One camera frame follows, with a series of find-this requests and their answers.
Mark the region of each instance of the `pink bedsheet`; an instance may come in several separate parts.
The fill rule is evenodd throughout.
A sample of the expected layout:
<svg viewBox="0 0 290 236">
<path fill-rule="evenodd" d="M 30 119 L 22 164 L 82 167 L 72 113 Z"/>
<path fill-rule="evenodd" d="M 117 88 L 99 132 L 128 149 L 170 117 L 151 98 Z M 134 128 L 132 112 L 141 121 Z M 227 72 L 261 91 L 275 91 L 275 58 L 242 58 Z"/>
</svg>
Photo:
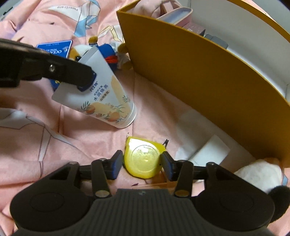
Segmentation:
<svg viewBox="0 0 290 236">
<path fill-rule="evenodd" d="M 24 0 L 0 22 L 0 37 L 33 46 L 67 39 L 73 39 L 74 45 L 85 44 L 93 35 L 99 36 L 99 44 L 123 42 L 115 11 L 130 2 Z M 236 171 L 253 160 L 201 114 L 134 71 L 117 71 L 116 76 L 138 109 L 134 123 L 121 130 L 51 100 L 53 91 L 45 78 L 22 81 L 16 89 L 0 89 L 1 236 L 16 230 L 9 211 L 15 194 L 71 160 L 87 165 L 98 158 L 110 158 L 116 150 L 124 150 L 127 133 L 161 143 L 169 139 L 168 151 L 178 159 L 189 157 L 216 134 L 231 149 L 224 167 Z M 162 175 L 137 179 L 122 169 L 118 179 L 109 184 L 115 193 L 137 183 L 164 181 Z M 202 189 L 202 183 L 195 184 L 193 194 Z M 286 227 L 279 229 L 280 222 Z M 270 229 L 284 236 L 289 225 L 289 217 L 283 217 Z"/>
</svg>

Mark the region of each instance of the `blue card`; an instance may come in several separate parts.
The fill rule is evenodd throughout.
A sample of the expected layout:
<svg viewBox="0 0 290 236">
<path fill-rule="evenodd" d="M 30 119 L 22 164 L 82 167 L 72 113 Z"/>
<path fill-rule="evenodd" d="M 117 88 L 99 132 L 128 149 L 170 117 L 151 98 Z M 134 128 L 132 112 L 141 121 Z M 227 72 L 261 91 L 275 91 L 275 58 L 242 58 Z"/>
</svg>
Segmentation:
<svg viewBox="0 0 290 236">
<path fill-rule="evenodd" d="M 288 178 L 286 177 L 286 175 L 284 175 L 282 185 L 287 186 L 287 184 L 288 184 Z"/>
<path fill-rule="evenodd" d="M 72 43 L 73 43 L 72 40 L 65 40 L 65 41 L 51 42 L 51 43 L 40 43 L 36 46 L 36 48 L 40 48 L 42 50 L 45 50 L 57 56 L 68 58 Z M 53 91 L 55 91 L 57 87 L 59 86 L 59 81 L 50 80 L 50 83 L 53 88 Z"/>
</svg>

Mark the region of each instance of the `stuffed animal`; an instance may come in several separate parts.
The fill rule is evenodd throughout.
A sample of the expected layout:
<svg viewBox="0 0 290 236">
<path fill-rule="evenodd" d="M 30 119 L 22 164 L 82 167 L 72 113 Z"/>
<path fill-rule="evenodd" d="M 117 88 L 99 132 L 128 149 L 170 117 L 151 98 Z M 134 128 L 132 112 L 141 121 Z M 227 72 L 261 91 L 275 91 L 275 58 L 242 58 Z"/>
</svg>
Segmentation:
<svg viewBox="0 0 290 236">
<path fill-rule="evenodd" d="M 113 41 L 109 44 L 98 45 L 98 37 L 91 37 L 88 45 L 74 46 L 68 56 L 69 59 L 79 61 L 85 53 L 92 47 L 98 47 L 99 51 L 109 64 L 112 71 L 117 69 L 129 70 L 132 67 L 131 61 L 127 55 L 128 51 L 124 43 Z M 59 81 L 50 80 L 53 90 L 59 86 Z"/>
<path fill-rule="evenodd" d="M 277 158 L 259 159 L 235 172 L 235 175 L 267 193 L 275 204 L 271 222 L 279 219 L 290 205 L 290 189 L 282 185 L 284 167 Z"/>
</svg>

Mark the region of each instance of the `cardboard box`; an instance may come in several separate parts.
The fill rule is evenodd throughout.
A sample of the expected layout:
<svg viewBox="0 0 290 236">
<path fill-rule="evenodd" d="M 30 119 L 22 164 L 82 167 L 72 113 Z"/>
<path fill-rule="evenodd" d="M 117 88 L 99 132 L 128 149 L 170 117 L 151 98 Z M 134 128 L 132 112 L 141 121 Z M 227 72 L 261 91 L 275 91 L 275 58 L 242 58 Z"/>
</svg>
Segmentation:
<svg viewBox="0 0 290 236">
<path fill-rule="evenodd" d="M 180 27 L 130 13 L 137 2 L 117 11 L 134 70 L 203 114 L 254 157 L 276 157 L 284 161 L 285 167 L 290 167 L 290 106 L 285 96 L 230 50 Z M 282 53 L 280 56 L 278 53 L 271 55 L 273 47 L 261 51 L 269 47 L 269 43 L 277 45 L 270 38 L 260 46 L 257 38 L 268 32 L 266 29 L 269 35 L 283 42 L 286 52 L 290 50 L 290 35 L 275 21 L 241 0 L 192 0 L 191 7 L 193 15 L 203 9 L 212 14 L 215 11 L 211 20 L 222 16 L 220 21 L 224 20 L 224 23 L 237 21 L 233 20 L 237 16 L 246 17 L 245 23 L 241 24 L 244 30 L 252 30 L 248 19 L 252 24 L 260 22 L 265 31 L 258 33 L 259 29 L 256 29 L 256 34 L 242 39 L 249 44 L 255 43 L 258 54 L 270 56 L 263 58 L 264 61 L 282 60 L 287 56 L 280 47 L 275 48 Z M 231 15 L 232 19 L 226 21 L 223 13 Z M 209 21 L 197 23 L 205 28 L 203 23 L 210 25 Z M 281 75 L 290 69 L 285 63 L 273 62 L 277 68 L 283 69 Z"/>
</svg>

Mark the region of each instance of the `plush toy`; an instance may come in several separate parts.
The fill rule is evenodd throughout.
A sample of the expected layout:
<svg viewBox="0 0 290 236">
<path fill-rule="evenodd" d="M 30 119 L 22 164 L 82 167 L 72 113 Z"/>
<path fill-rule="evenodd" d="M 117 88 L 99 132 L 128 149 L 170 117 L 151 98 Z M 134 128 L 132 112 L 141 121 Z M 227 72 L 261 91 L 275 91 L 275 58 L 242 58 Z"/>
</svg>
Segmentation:
<svg viewBox="0 0 290 236">
<path fill-rule="evenodd" d="M 257 160 L 239 169 L 235 175 L 264 191 L 272 198 L 275 212 L 271 222 L 284 215 L 290 205 L 290 189 L 282 185 L 284 167 L 278 159 Z"/>
<path fill-rule="evenodd" d="M 69 54 L 69 59 L 79 61 L 84 54 L 92 47 L 98 47 L 99 51 L 109 64 L 112 71 L 117 69 L 129 70 L 132 67 L 131 61 L 127 55 L 128 51 L 124 43 L 113 41 L 109 44 L 98 45 L 98 37 L 91 37 L 89 39 L 89 45 L 77 45 L 74 46 Z M 51 80 L 51 85 L 55 91 L 59 86 L 59 82 Z"/>
<path fill-rule="evenodd" d="M 132 13 L 156 19 L 178 7 L 181 7 L 181 4 L 176 0 L 141 0 Z"/>
</svg>

